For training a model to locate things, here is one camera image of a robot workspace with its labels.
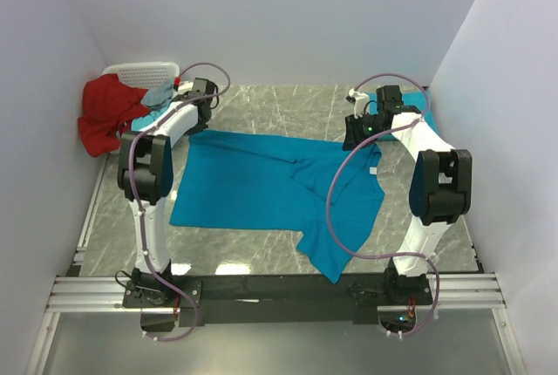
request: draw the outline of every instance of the white basket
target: white basket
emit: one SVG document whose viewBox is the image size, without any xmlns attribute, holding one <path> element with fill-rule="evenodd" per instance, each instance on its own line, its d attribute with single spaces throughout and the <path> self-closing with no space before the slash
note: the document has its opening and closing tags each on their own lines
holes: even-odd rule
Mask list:
<svg viewBox="0 0 558 375">
<path fill-rule="evenodd" d="M 110 73 L 118 74 L 120 83 L 130 87 L 156 89 L 168 78 L 177 77 L 180 69 L 175 63 L 127 63 L 110 65 L 103 70 L 103 74 Z"/>
</svg>

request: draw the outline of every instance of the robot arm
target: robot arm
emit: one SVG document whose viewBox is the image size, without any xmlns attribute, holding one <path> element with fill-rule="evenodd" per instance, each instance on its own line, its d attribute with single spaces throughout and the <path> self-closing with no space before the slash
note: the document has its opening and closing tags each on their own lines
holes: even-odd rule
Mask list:
<svg viewBox="0 0 558 375">
<path fill-rule="evenodd" d="M 397 85 L 377 90 L 378 113 L 373 115 L 363 110 L 370 100 L 368 94 L 351 91 L 347 99 L 354 103 L 355 112 L 345 118 L 344 150 L 351 150 L 375 133 L 420 119 L 415 126 L 393 133 L 416 162 L 409 190 L 411 224 L 398 253 L 421 253 L 431 257 L 441 236 L 469 210 L 471 154 L 443 141 L 421 119 L 416 106 L 404 104 Z M 418 257 L 394 257 L 393 262 L 401 276 L 420 276 L 427 272 L 426 262 Z"/>
<path fill-rule="evenodd" d="M 168 110 L 171 111 L 185 99 L 213 94 L 215 83 L 203 78 L 196 78 L 193 83 L 186 82 L 175 87 L 175 96 Z M 169 272 L 170 255 L 165 235 L 165 204 L 173 185 L 173 162 L 171 149 L 184 134 L 193 135 L 207 127 L 211 119 L 209 100 L 197 105 L 186 105 L 178 110 L 169 120 L 157 126 L 162 117 L 154 121 L 148 128 L 156 125 L 155 130 L 139 140 L 134 155 L 134 176 L 139 191 L 142 207 L 145 210 L 146 240 L 149 246 L 149 258 L 158 273 Z M 129 183 L 128 158 L 132 141 L 139 132 L 126 132 L 122 135 L 119 153 L 118 184 L 124 190 L 133 212 L 136 235 L 135 269 L 149 274 L 141 248 L 140 206 L 133 199 Z"/>
</svg>

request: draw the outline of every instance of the red cloth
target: red cloth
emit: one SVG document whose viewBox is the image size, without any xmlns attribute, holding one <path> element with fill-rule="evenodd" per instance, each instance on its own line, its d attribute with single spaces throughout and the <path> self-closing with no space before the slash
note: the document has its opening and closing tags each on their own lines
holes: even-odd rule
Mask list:
<svg viewBox="0 0 558 375">
<path fill-rule="evenodd" d="M 120 147 L 120 135 L 132 126 L 132 120 L 149 114 L 140 102 L 146 89 L 128 87 L 119 82 L 117 74 L 105 74 L 84 87 L 84 114 L 78 119 L 78 129 L 85 150 L 92 157 L 109 153 Z"/>
</svg>

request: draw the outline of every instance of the black metal bar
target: black metal bar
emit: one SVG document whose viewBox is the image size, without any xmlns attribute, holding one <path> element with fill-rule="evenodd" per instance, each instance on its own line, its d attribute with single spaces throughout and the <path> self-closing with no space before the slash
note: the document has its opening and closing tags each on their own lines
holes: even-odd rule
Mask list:
<svg viewBox="0 0 558 375">
<path fill-rule="evenodd" d="M 337 283 L 322 275 L 172 276 L 172 280 L 196 300 L 199 298 L 199 325 L 313 321 L 377 324 L 380 305 L 407 305 L 410 296 L 415 297 L 416 305 L 432 303 L 425 276 L 393 279 L 392 270 L 345 274 Z M 135 297 L 132 289 L 129 291 L 123 302 L 125 308 L 154 308 Z M 193 310 L 182 300 L 179 325 L 189 326 L 193 317 Z"/>
</svg>

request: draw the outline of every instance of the floor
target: floor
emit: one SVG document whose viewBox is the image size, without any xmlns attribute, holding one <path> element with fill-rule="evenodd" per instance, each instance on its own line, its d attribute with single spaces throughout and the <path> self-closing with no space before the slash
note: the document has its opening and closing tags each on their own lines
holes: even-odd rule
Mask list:
<svg viewBox="0 0 558 375">
<path fill-rule="evenodd" d="M 222 131 L 343 141 L 344 117 L 352 109 L 344 99 L 348 90 L 348 86 L 336 85 L 231 87 L 214 110 L 209 126 Z M 382 160 L 378 180 L 385 198 L 371 236 L 359 250 L 365 254 L 396 251 L 411 219 L 407 193 L 414 169 L 412 157 L 397 141 L 383 141 L 379 146 Z M 187 150 L 186 138 L 173 150 L 175 179 L 167 200 L 167 220 L 180 185 Z M 116 155 L 109 156 L 105 167 L 81 276 L 112 276 L 119 269 L 131 270 L 135 262 L 133 219 L 128 202 L 116 184 L 117 159 Z M 306 256 L 296 250 L 300 238 L 301 234 L 295 231 L 167 226 L 175 274 L 186 271 L 198 275 L 315 273 Z M 463 219 L 442 237 L 433 261 L 445 272 L 478 269 Z M 384 262 L 353 259 L 345 271 L 382 271 L 384 266 Z"/>
</svg>

